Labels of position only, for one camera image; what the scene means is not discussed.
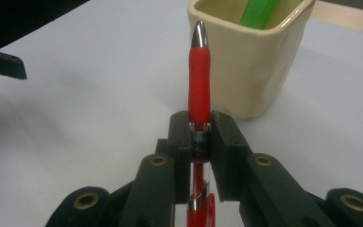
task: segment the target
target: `white tabletop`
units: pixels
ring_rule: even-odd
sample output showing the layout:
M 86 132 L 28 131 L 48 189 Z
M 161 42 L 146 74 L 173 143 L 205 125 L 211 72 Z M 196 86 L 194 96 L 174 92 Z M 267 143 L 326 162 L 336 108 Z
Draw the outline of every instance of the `white tabletop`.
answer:
M 69 193 L 134 179 L 187 107 L 187 5 L 90 1 L 2 49 L 28 80 L 0 77 L 0 227 L 44 226 Z M 363 192 L 363 33 L 310 19 L 282 92 L 235 120 L 305 190 Z M 242 226 L 236 202 L 217 205 L 227 225 Z

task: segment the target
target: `silver pen tip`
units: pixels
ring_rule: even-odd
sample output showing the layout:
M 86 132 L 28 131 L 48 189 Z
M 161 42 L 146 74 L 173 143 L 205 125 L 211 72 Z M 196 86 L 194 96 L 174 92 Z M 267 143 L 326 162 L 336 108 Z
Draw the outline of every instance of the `silver pen tip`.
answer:
M 193 47 L 208 47 L 208 39 L 204 23 L 198 21 L 193 32 L 193 39 L 191 41 L 191 48 Z

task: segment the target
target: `pen holder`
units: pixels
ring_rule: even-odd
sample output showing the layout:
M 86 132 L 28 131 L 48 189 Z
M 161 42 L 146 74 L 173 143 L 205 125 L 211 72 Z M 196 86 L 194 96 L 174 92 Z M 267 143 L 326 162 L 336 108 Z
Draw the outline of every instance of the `pen holder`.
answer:
M 247 0 L 192 0 L 191 34 L 203 21 L 211 51 L 211 99 L 237 117 L 260 115 L 278 95 L 315 0 L 280 0 L 265 29 L 241 26 Z

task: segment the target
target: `green object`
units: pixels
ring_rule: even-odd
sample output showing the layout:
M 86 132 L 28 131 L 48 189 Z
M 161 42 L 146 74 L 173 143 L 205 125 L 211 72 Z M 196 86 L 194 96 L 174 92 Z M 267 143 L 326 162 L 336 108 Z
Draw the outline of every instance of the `green object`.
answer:
M 257 29 L 265 29 L 278 0 L 249 0 L 244 9 L 240 25 Z

